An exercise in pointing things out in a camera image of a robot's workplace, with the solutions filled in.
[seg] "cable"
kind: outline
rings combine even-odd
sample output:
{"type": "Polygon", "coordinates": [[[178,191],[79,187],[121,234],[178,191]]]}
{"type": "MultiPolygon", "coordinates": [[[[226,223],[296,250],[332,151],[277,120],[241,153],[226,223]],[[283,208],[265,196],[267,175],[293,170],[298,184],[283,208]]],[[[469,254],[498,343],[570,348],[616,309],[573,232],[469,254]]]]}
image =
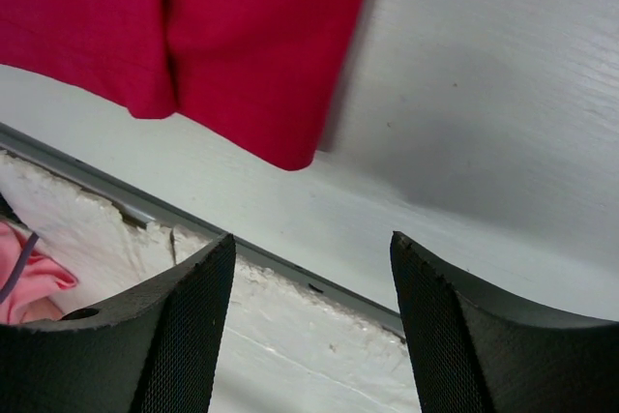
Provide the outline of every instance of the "cable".
{"type": "Polygon", "coordinates": [[[15,288],[15,285],[17,284],[21,273],[23,273],[23,270],[26,267],[26,263],[28,263],[28,258],[30,258],[30,254],[35,249],[35,245],[37,244],[38,240],[39,236],[36,232],[33,232],[26,241],[25,246],[23,246],[23,249],[19,254],[19,258],[17,259],[17,263],[11,271],[11,275],[2,286],[2,289],[0,289],[0,304],[7,300],[7,297],[9,297],[9,295],[15,288]]]}

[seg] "white surface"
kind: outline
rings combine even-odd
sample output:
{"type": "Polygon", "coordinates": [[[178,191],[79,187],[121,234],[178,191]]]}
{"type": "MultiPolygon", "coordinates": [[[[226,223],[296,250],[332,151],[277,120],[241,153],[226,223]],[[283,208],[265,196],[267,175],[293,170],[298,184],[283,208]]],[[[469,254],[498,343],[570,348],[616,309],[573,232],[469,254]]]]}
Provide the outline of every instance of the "white surface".
{"type": "Polygon", "coordinates": [[[7,68],[0,121],[393,309],[400,229],[516,293],[619,319],[619,0],[368,10],[329,152],[303,172],[7,68]]]}
{"type": "MultiPolygon", "coordinates": [[[[206,245],[176,228],[122,223],[109,202],[0,153],[0,190],[38,244],[79,285],[57,294],[65,311],[92,305],[206,245]]],[[[405,347],[394,336],[238,258],[221,342],[212,413],[420,411],[405,347]]]]}

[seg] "red cloth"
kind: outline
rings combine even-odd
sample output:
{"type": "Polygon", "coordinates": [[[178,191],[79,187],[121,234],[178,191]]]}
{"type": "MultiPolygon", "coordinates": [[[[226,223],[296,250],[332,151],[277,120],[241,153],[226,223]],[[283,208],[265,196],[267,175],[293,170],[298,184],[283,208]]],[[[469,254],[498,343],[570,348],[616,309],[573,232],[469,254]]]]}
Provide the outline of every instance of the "red cloth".
{"type": "Polygon", "coordinates": [[[0,0],[0,63],[87,89],[137,118],[181,112],[300,169],[318,144],[361,3],[0,0]]]}

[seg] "gray metal edge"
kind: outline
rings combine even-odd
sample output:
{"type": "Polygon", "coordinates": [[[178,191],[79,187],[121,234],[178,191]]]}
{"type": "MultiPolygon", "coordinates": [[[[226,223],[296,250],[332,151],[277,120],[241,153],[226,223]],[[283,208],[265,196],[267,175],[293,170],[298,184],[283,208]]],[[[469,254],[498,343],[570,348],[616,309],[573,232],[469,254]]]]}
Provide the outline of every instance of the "gray metal edge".
{"type": "MultiPolygon", "coordinates": [[[[2,123],[0,123],[0,148],[70,180],[87,191],[109,199],[121,211],[127,222],[137,225],[149,221],[169,226],[178,224],[211,240],[226,232],[2,123]]],[[[401,319],[395,311],[382,307],[238,236],[235,236],[235,240],[237,252],[250,263],[270,268],[279,275],[375,321],[386,331],[404,341],[401,319]]]]}

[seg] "pink cloth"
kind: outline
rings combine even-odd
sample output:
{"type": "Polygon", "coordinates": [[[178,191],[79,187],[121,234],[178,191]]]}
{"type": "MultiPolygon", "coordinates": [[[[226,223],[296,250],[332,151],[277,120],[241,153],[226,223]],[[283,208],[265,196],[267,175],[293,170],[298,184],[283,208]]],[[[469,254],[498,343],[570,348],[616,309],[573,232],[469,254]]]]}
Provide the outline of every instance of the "pink cloth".
{"type": "MultiPolygon", "coordinates": [[[[16,231],[0,222],[0,287],[13,270],[26,242],[16,231]]],[[[77,285],[77,279],[58,263],[36,250],[28,258],[26,268],[15,289],[0,304],[0,323],[19,324],[36,319],[59,319],[62,312],[48,297],[77,285]]]]}

